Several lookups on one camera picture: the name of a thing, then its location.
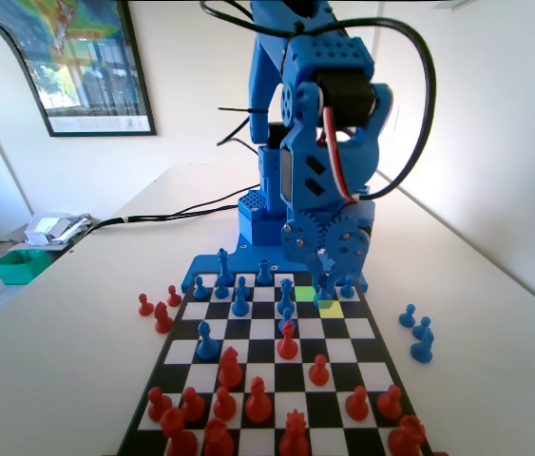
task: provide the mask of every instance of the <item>framed poster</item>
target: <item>framed poster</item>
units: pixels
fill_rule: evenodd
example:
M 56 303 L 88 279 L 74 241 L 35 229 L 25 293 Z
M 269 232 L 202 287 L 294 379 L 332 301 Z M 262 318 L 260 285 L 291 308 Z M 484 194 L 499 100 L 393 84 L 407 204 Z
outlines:
M 127 2 L 0 0 L 0 34 L 50 136 L 157 134 Z

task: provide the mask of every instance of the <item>red pawn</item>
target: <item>red pawn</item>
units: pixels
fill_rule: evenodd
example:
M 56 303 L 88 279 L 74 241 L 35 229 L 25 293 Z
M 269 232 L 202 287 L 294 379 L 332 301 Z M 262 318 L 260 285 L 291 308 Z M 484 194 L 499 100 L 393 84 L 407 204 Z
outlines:
M 315 364 L 309 368 L 310 380 L 319 387 L 326 385 L 330 373 L 326 369 L 326 356 L 323 354 L 317 354 L 315 356 Z
M 235 445 L 227 425 L 220 418 L 213 418 L 203 430 L 205 447 L 203 456 L 233 456 Z
M 162 394 L 160 387 L 153 387 L 149 390 L 149 418 L 153 421 L 160 421 L 166 410 L 172 407 L 172 399 Z
M 295 410 L 286 415 L 286 433 L 279 441 L 280 456 L 308 456 L 309 443 L 305 437 L 305 415 Z
M 222 421 L 229 421 L 236 414 L 237 407 L 236 399 L 229 394 L 229 389 L 219 387 L 217 389 L 217 402 L 214 405 L 214 414 Z
M 388 447 L 392 456 L 420 456 L 419 446 L 426 440 L 426 430 L 416 416 L 407 415 L 400 427 L 390 432 Z
M 184 421 L 179 408 L 169 408 L 160 420 L 163 433 L 170 439 L 166 456 L 195 456 L 198 451 L 198 439 L 193 432 L 182 430 Z
M 295 333 L 295 327 L 293 327 L 293 322 L 288 320 L 282 328 L 282 333 L 284 338 L 277 342 L 277 354 L 282 359 L 293 359 L 298 352 L 298 345 L 293 340 L 293 334 Z
M 182 417 L 186 422 L 198 421 L 206 408 L 206 401 L 195 392 L 195 388 L 188 387 L 182 392 Z
M 353 393 L 345 400 L 345 410 L 355 421 L 362 421 L 369 416 L 368 394 L 364 387 L 355 387 Z
M 267 421 L 271 415 L 272 404 L 269 396 L 265 394 L 265 383 L 260 377 L 252 379 L 250 387 L 252 394 L 246 401 L 246 416 L 250 421 L 256 424 Z
M 142 316 L 151 315 L 153 313 L 153 304 L 146 300 L 146 294 L 139 294 L 138 300 L 141 301 L 141 307 L 138 308 L 138 313 Z
M 377 397 L 377 408 L 381 416 L 388 420 L 397 420 L 402 414 L 402 407 L 400 406 L 400 396 L 402 391 L 396 385 L 391 385 L 388 392 L 379 394 Z
M 170 297 L 168 297 L 168 300 L 167 300 L 168 306 L 176 307 L 182 303 L 181 295 L 176 294 L 176 287 L 174 285 L 170 285 L 168 287 L 168 292 L 170 293 Z
M 227 347 L 219 361 L 219 382 L 228 389 L 235 388 L 241 382 L 243 372 L 238 364 L 238 352 L 233 347 Z
M 155 306 L 155 331 L 159 334 L 166 334 L 172 328 L 172 318 L 168 316 L 168 310 L 161 301 Z

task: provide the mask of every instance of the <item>green container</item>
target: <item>green container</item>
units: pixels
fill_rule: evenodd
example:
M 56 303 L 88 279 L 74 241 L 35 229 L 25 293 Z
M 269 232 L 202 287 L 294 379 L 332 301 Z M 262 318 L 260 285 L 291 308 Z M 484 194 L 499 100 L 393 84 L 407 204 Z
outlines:
M 0 277 L 6 285 L 26 285 L 50 264 L 45 250 L 14 250 L 0 257 Z

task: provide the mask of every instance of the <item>black square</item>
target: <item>black square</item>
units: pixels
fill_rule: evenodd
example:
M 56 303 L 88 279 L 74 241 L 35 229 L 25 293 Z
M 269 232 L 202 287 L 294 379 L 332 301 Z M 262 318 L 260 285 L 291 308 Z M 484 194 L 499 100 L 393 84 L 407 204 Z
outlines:
M 249 339 L 252 320 L 229 320 L 225 329 L 225 339 Z
M 378 363 L 385 361 L 377 339 L 352 339 L 352 345 L 358 363 Z
M 314 363 L 317 354 L 323 354 L 328 361 L 328 350 L 324 339 L 300 339 L 301 361 L 303 363 Z
M 271 339 L 248 341 L 248 363 L 275 363 L 276 346 Z
M 322 318 L 324 338 L 326 339 L 349 339 L 350 333 L 343 318 Z
M 341 412 L 336 392 L 306 392 L 310 428 L 341 428 Z
M 275 375 L 276 392 L 296 392 L 305 390 L 302 364 L 277 363 Z
M 248 398 L 250 397 L 250 392 L 245 392 L 244 393 L 244 403 L 243 404 L 238 404 L 238 407 L 243 407 L 243 413 L 241 415 L 241 428 L 242 429 L 257 429 L 257 428 L 261 428 L 261 429 L 265 429 L 265 428 L 275 428 L 276 427 L 276 415 L 274 414 L 274 403 L 275 403 L 275 399 L 276 399 L 276 395 L 272 392 L 267 392 L 265 394 L 267 394 L 269 396 L 269 399 L 271 400 L 271 415 L 269 415 L 269 418 L 267 418 L 267 420 L 265 420 L 263 423 L 253 423 L 252 421 L 250 421 L 250 419 L 248 418 L 248 416 L 246 415 L 246 401 L 248 400 Z
M 350 456 L 385 456 L 385 448 L 377 428 L 345 429 L 343 432 Z
M 169 392 L 182 393 L 187 381 L 190 364 L 165 364 L 159 367 L 155 383 L 164 394 Z
M 314 302 L 297 302 L 296 314 L 299 318 L 320 318 L 320 311 L 315 307 Z
M 353 391 L 357 386 L 364 386 L 357 363 L 331 363 L 331 374 L 337 391 Z
M 258 319 L 274 319 L 276 317 L 276 306 L 273 302 L 253 302 L 252 317 Z

